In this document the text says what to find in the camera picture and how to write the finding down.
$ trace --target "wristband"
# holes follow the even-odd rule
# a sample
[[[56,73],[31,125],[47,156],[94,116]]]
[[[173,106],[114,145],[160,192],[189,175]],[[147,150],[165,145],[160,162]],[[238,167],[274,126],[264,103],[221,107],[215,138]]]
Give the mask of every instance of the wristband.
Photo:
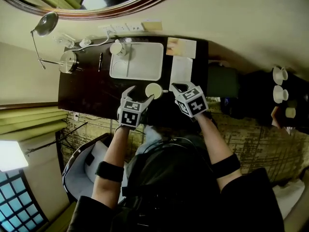
[[[122,182],[124,176],[124,168],[102,161],[98,165],[96,175],[100,176],[103,179],[112,180],[115,182]]]
[[[213,164],[211,166],[211,169],[216,178],[218,179],[233,173],[237,169],[240,169],[240,161],[238,160],[237,155],[233,154],[230,157]]]

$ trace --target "patterned carpet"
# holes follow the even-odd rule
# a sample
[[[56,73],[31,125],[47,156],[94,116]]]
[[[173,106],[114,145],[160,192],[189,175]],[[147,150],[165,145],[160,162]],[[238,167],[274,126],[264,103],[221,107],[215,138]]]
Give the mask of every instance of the patterned carpet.
[[[309,166],[309,135],[295,130],[288,135],[275,127],[259,126],[251,118],[233,119],[221,113],[217,98],[207,100],[218,129],[239,157],[242,164],[241,171],[244,174],[264,167],[271,182],[277,183],[297,178],[301,171]],[[68,137],[68,141],[64,142],[73,148],[62,147],[65,164],[78,147],[104,133],[113,133],[118,126],[117,121],[89,115],[80,115],[79,121],[75,121],[73,113],[69,113],[68,127],[63,133],[66,134],[85,122],[88,124],[75,131]],[[166,128],[160,128],[160,131],[164,134],[178,135],[178,132]],[[130,161],[143,142],[143,126],[139,126],[137,131],[130,132],[126,161]]]

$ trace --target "desk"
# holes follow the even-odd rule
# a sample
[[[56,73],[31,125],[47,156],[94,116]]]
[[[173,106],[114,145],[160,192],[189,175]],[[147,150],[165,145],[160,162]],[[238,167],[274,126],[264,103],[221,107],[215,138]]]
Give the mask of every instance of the desk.
[[[111,53],[109,48],[116,38],[110,39],[102,46],[94,46],[84,51],[75,52],[79,68],[72,74],[60,74],[58,107],[67,111],[90,114],[94,116],[117,119],[117,109],[120,106],[121,94],[128,87],[136,85],[130,97],[143,101],[147,97],[145,88],[154,81],[114,79],[110,77]],[[167,47],[167,37],[124,37],[120,42],[155,42]],[[99,56],[103,53],[102,69],[98,72]],[[169,80],[173,56],[164,54],[161,79],[156,81],[163,89],[169,89]],[[191,81],[200,85],[204,93],[207,89],[208,77],[208,42],[197,40],[196,58],[193,60]],[[177,105],[172,92],[154,100],[148,108],[143,124],[185,129],[192,126],[192,121],[184,116]]]

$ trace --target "black sleeve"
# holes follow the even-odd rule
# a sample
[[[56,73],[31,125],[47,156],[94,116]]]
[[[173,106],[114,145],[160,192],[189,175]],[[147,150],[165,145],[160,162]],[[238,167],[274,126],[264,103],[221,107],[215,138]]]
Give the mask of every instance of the black sleeve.
[[[68,228],[68,232],[109,232],[114,211],[106,205],[86,196],[81,196]]]
[[[229,229],[284,231],[282,215],[264,168],[228,183],[221,197]]]

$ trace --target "white lampshade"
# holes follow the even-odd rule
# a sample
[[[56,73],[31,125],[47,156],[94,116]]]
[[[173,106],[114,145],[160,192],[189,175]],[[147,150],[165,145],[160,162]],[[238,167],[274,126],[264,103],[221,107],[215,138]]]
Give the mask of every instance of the white lampshade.
[[[28,166],[23,151],[16,141],[0,141],[0,171],[6,172]]]

